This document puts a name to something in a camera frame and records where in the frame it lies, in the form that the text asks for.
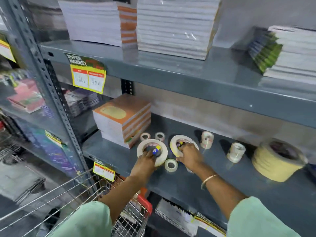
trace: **tape roll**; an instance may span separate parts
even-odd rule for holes
[[[306,164],[302,151],[278,139],[263,141],[252,158],[255,169],[265,177],[284,182]]]
[[[166,145],[159,140],[147,139],[147,140],[142,141],[137,146],[137,157],[140,157],[143,154],[146,147],[157,146],[157,145],[159,145],[161,147],[161,155],[156,158],[155,167],[161,166],[167,159],[168,149],[167,149]]]
[[[195,143],[194,140],[192,140],[190,137],[187,137],[185,135],[175,135],[174,137],[172,137],[171,141],[170,141],[170,149],[172,151],[172,153],[176,156],[176,157],[181,157],[183,156],[183,153],[178,149],[177,147],[177,142],[186,142],[186,143],[193,143],[196,147],[196,149],[200,150],[200,148],[198,147],[198,145]]]
[[[175,172],[178,168],[178,162],[175,159],[168,159],[165,162],[165,169],[168,172]]]
[[[245,151],[246,147],[244,147],[240,143],[234,142],[232,143],[226,156],[232,163],[238,163],[244,155]]]
[[[213,140],[214,140],[214,135],[212,132],[203,131],[200,145],[204,149],[210,149],[212,147]]]
[[[166,135],[163,132],[157,132],[155,134],[155,139],[159,141],[164,141],[166,138]]]
[[[144,140],[147,140],[147,139],[150,139],[150,134],[149,133],[142,133],[141,135],[140,135],[140,140],[141,141],[144,141]]]

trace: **mint green sleeve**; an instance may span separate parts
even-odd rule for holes
[[[300,237],[282,223],[258,198],[242,200],[232,211],[227,237]]]
[[[110,237],[112,221],[107,205],[92,201],[82,205],[49,237]]]

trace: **person's left hand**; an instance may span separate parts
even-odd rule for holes
[[[131,177],[136,177],[142,186],[148,182],[151,174],[155,171],[156,158],[152,151],[144,152],[142,156],[136,161],[132,171]]]

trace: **hand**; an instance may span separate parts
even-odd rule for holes
[[[156,158],[152,151],[144,152],[142,156],[136,161],[132,171],[131,177],[136,177],[140,181],[141,186],[145,186],[151,174],[155,171]]]
[[[204,164],[203,155],[196,149],[193,143],[186,143],[180,147],[180,151],[183,153],[182,157],[178,157],[177,161],[182,162],[189,170],[196,173],[199,169],[199,165]]]

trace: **yellow oval on book cover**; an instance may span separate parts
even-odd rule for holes
[[[123,119],[126,116],[126,111],[115,106],[106,106],[103,107],[100,112],[105,115],[109,115],[115,119]]]

